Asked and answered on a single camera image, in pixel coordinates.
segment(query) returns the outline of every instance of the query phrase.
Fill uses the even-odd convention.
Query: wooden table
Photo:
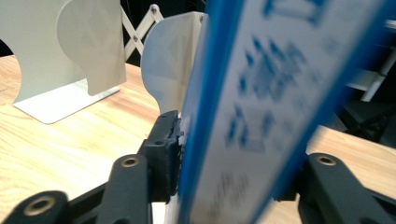
[[[45,125],[12,105],[21,71],[14,56],[0,58],[0,221],[43,190],[75,198],[107,181],[116,158],[136,153],[159,109],[143,87],[140,69],[127,64],[126,71],[120,92]],[[365,187],[396,198],[396,150],[323,127],[308,150],[340,158]],[[296,206],[274,203],[262,222],[298,223]],[[163,211],[156,218],[161,222]]]

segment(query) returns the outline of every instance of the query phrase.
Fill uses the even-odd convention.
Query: screw hole
[[[157,8],[156,7],[152,7],[151,8],[151,13],[154,14],[154,15],[157,14]]]
[[[137,158],[128,158],[122,161],[121,165],[123,167],[132,167],[136,166],[139,163],[139,160]]]
[[[51,209],[53,205],[55,205],[55,199],[53,197],[42,196],[29,203],[24,209],[23,213],[28,217],[40,215]]]
[[[317,161],[323,165],[329,165],[329,166],[334,166],[337,162],[333,160],[332,158],[325,157],[325,156],[319,156],[317,157]]]

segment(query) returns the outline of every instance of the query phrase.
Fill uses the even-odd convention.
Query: blue border
[[[322,105],[318,108],[316,115],[312,118],[312,122],[307,126],[300,143],[292,151],[287,163],[278,176],[277,181],[270,190],[270,193],[266,195],[266,198],[260,204],[255,215],[250,220],[249,223],[256,223],[265,206],[271,200],[274,195],[278,195],[282,192],[291,181],[290,177],[295,175],[298,166],[304,161],[306,144],[310,137],[318,127],[318,125],[329,117],[331,111],[337,106],[341,105],[345,101],[346,97],[344,92],[341,91],[342,87],[350,81],[353,76],[351,74],[356,73],[356,67],[361,62],[368,62],[371,59],[370,48],[367,43],[374,43],[378,38],[381,37],[381,29],[384,29],[383,24],[388,15],[396,8],[395,0],[387,0],[383,3],[381,9],[377,12],[376,17],[373,19],[372,23],[367,27],[366,34],[361,38],[360,43],[350,54],[349,60],[346,63],[345,69],[340,73],[339,77],[335,80],[333,88],[329,91],[329,94],[324,98]]]
[[[189,223],[191,207],[197,189],[202,166],[205,159],[206,148],[216,115],[223,81],[228,68],[240,13],[244,1],[209,1],[207,6],[208,28],[205,40],[207,46],[203,53],[205,70],[203,71],[203,85],[198,100],[196,111],[190,111],[192,130],[187,138],[184,150],[182,169],[179,179],[178,195],[180,199],[180,212],[178,223]]]

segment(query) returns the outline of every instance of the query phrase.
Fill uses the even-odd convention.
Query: black mechanical arm
[[[72,201],[45,191],[21,202],[5,224],[152,223],[151,203],[177,192],[181,146],[177,111],[160,115],[137,154],[117,159],[108,182]],[[394,223],[396,202],[365,189],[337,158],[315,153],[277,201],[299,197],[303,223]]]

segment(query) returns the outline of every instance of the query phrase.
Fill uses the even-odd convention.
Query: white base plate
[[[87,79],[82,79],[53,91],[16,102],[14,105],[33,118],[49,124],[74,114],[120,90],[119,87],[114,87],[90,96],[87,89]]]

